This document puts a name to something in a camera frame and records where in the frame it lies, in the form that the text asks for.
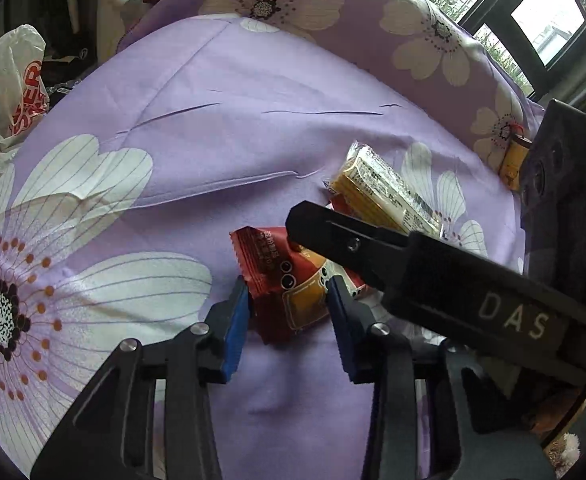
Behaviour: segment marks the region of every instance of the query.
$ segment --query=window frame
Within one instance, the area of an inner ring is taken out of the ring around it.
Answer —
[[[545,65],[512,16],[523,1],[477,0],[461,17],[458,25],[474,36],[482,25],[486,24],[502,42],[533,87],[534,91],[529,98],[537,101],[561,81],[576,59],[586,50],[586,16],[582,26]]]

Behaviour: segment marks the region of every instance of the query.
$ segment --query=plastic bag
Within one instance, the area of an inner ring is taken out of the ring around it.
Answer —
[[[44,39],[30,25],[20,25],[0,38],[0,177],[48,110],[40,77],[44,46]]]

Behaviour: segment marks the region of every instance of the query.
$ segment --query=small yellow package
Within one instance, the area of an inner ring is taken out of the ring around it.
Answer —
[[[525,137],[515,134],[510,136],[510,144],[500,166],[500,179],[513,191],[519,191],[519,168],[522,167],[531,145],[532,141]]]
[[[421,231],[433,238],[441,219],[370,146],[354,142],[330,187],[364,221],[408,234]]]

